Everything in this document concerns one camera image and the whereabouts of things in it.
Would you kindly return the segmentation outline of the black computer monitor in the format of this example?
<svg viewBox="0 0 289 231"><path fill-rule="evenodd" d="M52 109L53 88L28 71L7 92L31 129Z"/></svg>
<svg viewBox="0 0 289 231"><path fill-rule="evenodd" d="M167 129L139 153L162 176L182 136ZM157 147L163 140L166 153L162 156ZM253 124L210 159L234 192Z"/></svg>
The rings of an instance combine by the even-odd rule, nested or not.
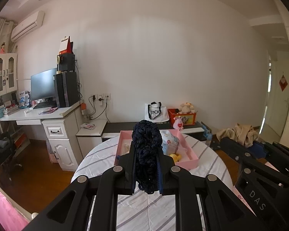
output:
<svg viewBox="0 0 289 231"><path fill-rule="evenodd" d="M54 75L57 69L49 69L31 76L32 100L53 98L55 96Z"/></svg>

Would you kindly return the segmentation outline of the beige leopard scrunchie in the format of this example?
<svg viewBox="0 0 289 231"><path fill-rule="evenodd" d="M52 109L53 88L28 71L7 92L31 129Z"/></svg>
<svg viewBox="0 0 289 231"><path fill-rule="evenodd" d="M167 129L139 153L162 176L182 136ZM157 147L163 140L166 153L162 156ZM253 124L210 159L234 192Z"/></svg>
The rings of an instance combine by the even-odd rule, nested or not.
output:
<svg viewBox="0 0 289 231"><path fill-rule="evenodd" d="M219 141L228 137L245 148L249 148L258 139L259 134L251 125L240 125L237 123L233 128L219 130L216 136Z"/></svg>

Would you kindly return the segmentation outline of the white desk with drawers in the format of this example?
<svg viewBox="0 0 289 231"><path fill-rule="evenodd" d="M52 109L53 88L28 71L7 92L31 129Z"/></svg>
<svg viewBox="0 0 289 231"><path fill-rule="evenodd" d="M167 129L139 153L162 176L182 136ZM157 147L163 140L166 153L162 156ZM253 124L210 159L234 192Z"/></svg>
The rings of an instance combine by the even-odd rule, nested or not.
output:
<svg viewBox="0 0 289 231"><path fill-rule="evenodd" d="M50 114L41 114L44 109L21 109L0 119L15 121L19 126L42 125L55 159L64 171L74 172L83 160L83 155L76 137L83 123L81 104L76 102L71 107L62 107Z"/></svg>

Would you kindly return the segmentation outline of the yellow crochet knit item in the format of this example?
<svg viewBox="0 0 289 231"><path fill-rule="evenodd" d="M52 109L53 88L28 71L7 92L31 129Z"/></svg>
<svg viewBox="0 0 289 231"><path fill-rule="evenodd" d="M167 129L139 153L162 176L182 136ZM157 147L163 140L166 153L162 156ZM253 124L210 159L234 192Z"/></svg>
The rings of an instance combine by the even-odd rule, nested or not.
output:
<svg viewBox="0 0 289 231"><path fill-rule="evenodd" d="M174 163L180 162L182 159L179 153L171 153L169 156L174 160Z"/></svg>

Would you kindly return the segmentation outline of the floral pouch on side table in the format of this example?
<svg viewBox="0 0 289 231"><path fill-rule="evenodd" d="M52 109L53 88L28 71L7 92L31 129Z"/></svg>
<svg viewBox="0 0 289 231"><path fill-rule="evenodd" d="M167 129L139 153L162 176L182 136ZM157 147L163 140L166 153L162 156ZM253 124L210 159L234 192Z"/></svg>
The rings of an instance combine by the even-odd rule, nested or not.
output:
<svg viewBox="0 0 289 231"><path fill-rule="evenodd" d="M83 123L80 125L81 128L93 130L95 128L95 124L91 123Z"/></svg>

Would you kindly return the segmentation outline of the stack of books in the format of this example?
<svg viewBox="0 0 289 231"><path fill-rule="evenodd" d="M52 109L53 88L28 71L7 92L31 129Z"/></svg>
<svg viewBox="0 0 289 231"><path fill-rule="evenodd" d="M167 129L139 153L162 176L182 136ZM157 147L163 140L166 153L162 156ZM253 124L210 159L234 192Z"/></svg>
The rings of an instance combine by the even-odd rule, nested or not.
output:
<svg viewBox="0 0 289 231"><path fill-rule="evenodd" d="M19 110L19 106L17 104L11 104L9 106L4 106L2 108L3 116L10 116L11 114L17 112Z"/></svg>

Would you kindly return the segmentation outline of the beige plush toy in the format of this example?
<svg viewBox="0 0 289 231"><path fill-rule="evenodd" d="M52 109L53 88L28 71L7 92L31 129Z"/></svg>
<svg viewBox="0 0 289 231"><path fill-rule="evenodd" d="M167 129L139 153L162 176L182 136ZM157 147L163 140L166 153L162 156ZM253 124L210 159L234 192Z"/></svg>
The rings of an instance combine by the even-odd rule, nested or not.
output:
<svg viewBox="0 0 289 231"><path fill-rule="evenodd" d="M192 103L182 103L178 108L179 114L194 114L196 113Z"/></svg>

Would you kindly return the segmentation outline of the dark navy knit scrunchie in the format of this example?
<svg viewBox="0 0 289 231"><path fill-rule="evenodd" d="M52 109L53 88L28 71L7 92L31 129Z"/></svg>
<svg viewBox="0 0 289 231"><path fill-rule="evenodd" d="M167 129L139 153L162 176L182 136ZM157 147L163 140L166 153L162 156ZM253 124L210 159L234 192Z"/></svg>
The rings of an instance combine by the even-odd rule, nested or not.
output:
<svg viewBox="0 0 289 231"><path fill-rule="evenodd" d="M162 136L157 124L141 120L132 133L135 177L138 188L147 194L158 191L158 157L162 152Z"/></svg>

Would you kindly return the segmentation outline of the light blue printed baby hat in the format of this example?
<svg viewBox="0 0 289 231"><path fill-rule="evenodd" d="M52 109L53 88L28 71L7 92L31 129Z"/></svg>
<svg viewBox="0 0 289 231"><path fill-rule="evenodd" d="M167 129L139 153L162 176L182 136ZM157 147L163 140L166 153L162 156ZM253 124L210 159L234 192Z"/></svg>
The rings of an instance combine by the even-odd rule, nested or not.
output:
<svg viewBox="0 0 289 231"><path fill-rule="evenodd" d="M161 130L162 150L165 155L175 154L178 151L180 140L169 130Z"/></svg>

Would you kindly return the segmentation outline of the wall power sockets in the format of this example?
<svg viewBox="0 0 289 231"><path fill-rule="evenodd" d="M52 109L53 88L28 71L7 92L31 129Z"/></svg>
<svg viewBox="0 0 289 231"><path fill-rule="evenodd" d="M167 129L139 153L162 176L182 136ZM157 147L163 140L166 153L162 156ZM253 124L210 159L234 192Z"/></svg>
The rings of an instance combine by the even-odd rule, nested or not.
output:
<svg viewBox="0 0 289 231"><path fill-rule="evenodd" d="M97 103L99 106L103 106L106 103L109 103L111 100L110 93L94 94L92 100Z"/></svg>

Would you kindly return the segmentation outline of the pink bedding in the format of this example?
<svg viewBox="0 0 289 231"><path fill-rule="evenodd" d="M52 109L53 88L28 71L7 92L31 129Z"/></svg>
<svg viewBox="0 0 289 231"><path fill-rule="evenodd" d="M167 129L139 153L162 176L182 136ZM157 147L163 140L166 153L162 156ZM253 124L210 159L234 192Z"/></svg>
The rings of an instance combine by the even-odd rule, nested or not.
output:
<svg viewBox="0 0 289 231"><path fill-rule="evenodd" d="M23 230L30 223L30 214L22 210L0 188L0 224L4 230Z"/></svg>

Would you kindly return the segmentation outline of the pink booklet on desk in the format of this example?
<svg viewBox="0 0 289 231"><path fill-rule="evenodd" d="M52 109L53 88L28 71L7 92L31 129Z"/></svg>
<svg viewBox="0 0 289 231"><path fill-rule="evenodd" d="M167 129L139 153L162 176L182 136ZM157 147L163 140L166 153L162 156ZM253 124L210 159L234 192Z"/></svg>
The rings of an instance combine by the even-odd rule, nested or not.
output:
<svg viewBox="0 0 289 231"><path fill-rule="evenodd" d="M40 112L38 115L51 114L51 113L55 112L56 110L58 110L58 107L51 107L49 109L46 109L46 110Z"/></svg>

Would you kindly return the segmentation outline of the orange capped bottle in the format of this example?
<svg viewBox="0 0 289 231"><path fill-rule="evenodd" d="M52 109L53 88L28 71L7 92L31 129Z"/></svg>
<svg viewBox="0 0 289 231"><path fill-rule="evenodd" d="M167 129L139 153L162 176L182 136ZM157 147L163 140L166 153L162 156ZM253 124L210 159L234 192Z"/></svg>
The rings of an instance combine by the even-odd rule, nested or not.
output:
<svg viewBox="0 0 289 231"><path fill-rule="evenodd" d="M84 102L81 103L80 109L81 109L82 116L84 116L86 118L87 117L87 105L86 105L86 103L84 103Z"/></svg>

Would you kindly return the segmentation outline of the blue white carton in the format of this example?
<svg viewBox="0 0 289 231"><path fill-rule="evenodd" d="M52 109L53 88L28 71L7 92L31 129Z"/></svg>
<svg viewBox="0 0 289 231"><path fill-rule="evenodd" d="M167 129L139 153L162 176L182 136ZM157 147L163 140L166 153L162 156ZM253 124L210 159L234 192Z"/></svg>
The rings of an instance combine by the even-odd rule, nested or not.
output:
<svg viewBox="0 0 289 231"><path fill-rule="evenodd" d="M31 107L30 92L28 90L18 93L18 106L20 109Z"/></svg>

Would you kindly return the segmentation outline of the black computer tower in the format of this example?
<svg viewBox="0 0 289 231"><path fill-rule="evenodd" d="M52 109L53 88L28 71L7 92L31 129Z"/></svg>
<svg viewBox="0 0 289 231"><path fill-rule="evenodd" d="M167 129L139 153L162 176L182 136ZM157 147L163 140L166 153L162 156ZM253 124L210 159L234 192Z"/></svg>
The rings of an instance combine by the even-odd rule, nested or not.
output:
<svg viewBox="0 0 289 231"><path fill-rule="evenodd" d="M71 107L80 100L76 72L55 74L54 88L58 108Z"/></svg>

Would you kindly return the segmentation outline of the red door ornament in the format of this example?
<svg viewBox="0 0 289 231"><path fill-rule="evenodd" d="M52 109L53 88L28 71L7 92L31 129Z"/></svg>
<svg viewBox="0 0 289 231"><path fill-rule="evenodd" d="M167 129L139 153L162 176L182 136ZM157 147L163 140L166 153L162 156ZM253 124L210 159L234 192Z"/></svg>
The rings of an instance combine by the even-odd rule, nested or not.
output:
<svg viewBox="0 0 289 231"><path fill-rule="evenodd" d="M281 77L280 80L279 80L280 89L281 89L282 91L284 91L285 88L287 87L287 85L288 85L287 79L285 78L284 75L282 75L282 77Z"/></svg>

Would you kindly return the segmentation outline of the bag of cotton swabs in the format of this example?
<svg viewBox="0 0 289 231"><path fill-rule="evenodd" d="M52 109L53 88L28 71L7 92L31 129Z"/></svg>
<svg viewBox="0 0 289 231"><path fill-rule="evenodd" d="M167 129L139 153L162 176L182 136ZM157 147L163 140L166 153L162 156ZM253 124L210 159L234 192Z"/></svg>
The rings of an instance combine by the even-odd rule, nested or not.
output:
<svg viewBox="0 0 289 231"><path fill-rule="evenodd" d="M121 148L121 155L127 154L130 151L131 140L124 141Z"/></svg>

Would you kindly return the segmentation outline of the pink heart plush toy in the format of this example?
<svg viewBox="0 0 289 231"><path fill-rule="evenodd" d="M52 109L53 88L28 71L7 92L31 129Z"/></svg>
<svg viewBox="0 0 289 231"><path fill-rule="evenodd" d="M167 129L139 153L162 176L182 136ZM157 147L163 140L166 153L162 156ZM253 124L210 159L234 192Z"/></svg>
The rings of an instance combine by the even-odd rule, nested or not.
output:
<svg viewBox="0 0 289 231"><path fill-rule="evenodd" d="M173 128L179 131L183 130L184 124L183 124L181 116L174 117L173 119L174 119Z"/></svg>

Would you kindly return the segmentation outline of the white glass door cabinet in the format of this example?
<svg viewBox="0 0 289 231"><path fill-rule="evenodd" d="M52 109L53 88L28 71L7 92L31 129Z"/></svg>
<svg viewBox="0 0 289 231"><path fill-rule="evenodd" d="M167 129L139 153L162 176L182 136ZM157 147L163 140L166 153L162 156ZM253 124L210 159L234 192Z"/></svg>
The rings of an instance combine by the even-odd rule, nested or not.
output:
<svg viewBox="0 0 289 231"><path fill-rule="evenodd" d="M0 96L18 89L17 58L16 53L0 54Z"/></svg>

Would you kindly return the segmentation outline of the small doll figurine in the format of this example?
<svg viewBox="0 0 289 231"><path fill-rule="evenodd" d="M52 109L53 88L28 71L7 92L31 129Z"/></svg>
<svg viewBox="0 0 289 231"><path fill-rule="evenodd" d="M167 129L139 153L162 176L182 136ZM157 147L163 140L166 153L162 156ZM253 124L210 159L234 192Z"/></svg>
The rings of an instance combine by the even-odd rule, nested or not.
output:
<svg viewBox="0 0 289 231"><path fill-rule="evenodd" d="M0 54L4 54L4 53L5 53L5 47L6 47L6 43L3 42L3 43L1 44L1 47L0 47Z"/></svg>

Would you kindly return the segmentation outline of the black box on tower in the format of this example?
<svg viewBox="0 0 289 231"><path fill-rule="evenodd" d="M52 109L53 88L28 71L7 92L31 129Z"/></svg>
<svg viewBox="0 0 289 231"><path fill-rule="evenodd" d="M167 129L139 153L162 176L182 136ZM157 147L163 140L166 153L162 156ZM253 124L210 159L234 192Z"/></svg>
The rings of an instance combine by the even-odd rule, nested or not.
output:
<svg viewBox="0 0 289 231"><path fill-rule="evenodd" d="M76 59L72 53L57 55L57 70L64 72L75 71Z"/></svg>

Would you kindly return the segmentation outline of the red cartoon storage box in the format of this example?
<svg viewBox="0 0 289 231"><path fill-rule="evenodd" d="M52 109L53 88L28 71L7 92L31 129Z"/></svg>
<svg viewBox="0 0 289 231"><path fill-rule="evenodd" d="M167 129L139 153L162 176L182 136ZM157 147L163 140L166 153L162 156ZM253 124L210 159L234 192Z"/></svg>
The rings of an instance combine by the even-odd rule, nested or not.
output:
<svg viewBox="0 0 289 231"><path fill-rule="evenodd" d="M168 109L170 125L173 126L175 120L180 116L184 126L193 126L196 124L197 113L179 114L176 109Z"/></svg>

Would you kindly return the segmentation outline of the black office chair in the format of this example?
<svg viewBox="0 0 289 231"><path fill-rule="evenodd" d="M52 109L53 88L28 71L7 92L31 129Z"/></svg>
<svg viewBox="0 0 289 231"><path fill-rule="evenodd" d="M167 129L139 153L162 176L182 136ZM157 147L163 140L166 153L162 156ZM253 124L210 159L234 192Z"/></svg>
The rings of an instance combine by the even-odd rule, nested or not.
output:
<svg viewBox="0 0 289 231"><path fill-rule="evenodd" d="M0 172L11 182L11 174L16 170L23 170L23 165L15 157L17 146L8 132L0 132Z"/></svg>

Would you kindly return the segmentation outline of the white air conditioner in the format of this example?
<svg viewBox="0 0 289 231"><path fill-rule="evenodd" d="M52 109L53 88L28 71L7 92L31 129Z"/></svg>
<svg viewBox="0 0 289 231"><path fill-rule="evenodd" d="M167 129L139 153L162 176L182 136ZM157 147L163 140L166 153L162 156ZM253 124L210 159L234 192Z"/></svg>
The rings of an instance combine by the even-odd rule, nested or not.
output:
<svg viewBox="0 0 289 231"><path fill-rule="evenodd" d="M11 33L11 41L17 42L19 39L29 34L30 32L40 28L43 25L45 13L43 11L35 12L28 16L24 21L20 22Z"/></svg>

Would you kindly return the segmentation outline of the blue tissue box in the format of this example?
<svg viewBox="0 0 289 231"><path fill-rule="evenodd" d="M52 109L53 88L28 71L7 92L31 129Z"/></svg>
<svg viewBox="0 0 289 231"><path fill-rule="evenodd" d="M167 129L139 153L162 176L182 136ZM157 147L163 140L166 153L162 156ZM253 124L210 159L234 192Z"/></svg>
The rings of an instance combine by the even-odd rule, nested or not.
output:
<svg viewBox="0 0 289 231"><path fill-rule="evenodd" d="M206 139L205 144L207 146L210 146L211 140L212 140L212 137L213 137L212 130L203 121L201 122L201 125L202 125L202 128L203 128L203 137Z"/></svg>

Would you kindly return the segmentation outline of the red white paper bag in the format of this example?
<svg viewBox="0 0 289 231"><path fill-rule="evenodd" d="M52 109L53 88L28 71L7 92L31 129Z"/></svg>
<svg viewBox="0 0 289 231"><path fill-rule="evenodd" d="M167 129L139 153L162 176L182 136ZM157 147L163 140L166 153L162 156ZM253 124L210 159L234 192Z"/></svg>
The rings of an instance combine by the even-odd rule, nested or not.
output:
<svg viewBox="0 0 289 231"><path fill-rule="evenodd" d="M73 47L72 47L72 42L70 40L70 37L64 37L60 41L60 46L59 46L59 55L62 54L73 54Z"/></svg>

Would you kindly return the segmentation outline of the round table striped quilt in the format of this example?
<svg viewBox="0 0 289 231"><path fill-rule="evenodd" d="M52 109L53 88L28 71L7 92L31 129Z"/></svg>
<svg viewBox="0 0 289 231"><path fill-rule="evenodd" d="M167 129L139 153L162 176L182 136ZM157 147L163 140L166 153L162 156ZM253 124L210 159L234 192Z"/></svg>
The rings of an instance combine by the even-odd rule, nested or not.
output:
<svg viewBox="0 0 289 231"><path fill-rule="evenodd" d="M209 146L190 137L184 137L198 156L198 166L191 169L196 176L216 175L229 188L233 187L228 169L222 159ZM117 160L119 138L109 139L93 148L80 163L73 179L100 176L113 167ZM136 191L131 196L118 196L117 230L175 230L175 197L162 196L162 179L155 159L135 168Z"/></svg>

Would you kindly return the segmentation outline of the black keyboard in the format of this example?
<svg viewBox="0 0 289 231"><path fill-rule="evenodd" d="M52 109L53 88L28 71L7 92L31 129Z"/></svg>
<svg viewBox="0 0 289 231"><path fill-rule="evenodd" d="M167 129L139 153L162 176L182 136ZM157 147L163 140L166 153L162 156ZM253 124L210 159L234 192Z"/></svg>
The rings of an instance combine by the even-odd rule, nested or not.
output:
<svg viewBox="0 0 289 231"><path fill-rule="evenodd" d="M34 109L41 109L45 107L57 107L57 103L55 101L45 101L45 102L40 102L37 105L35 105Z"/></svg>

